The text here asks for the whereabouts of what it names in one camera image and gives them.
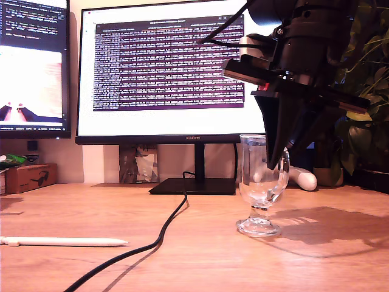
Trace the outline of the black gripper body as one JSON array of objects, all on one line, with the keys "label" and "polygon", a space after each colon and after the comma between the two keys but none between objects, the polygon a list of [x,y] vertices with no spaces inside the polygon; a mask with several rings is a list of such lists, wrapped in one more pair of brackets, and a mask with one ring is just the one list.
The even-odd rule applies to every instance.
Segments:
[{"label": "black gripper body", "polygon": [[240,59],[222,65],[224,76],[255,86],[270,84],[273,91],[295,94],[305,105],[328,105],[363,114],[370,102],[333,89],[336,68],[327,63],[326,46],[295,39],[270,46],[248,38]]}]

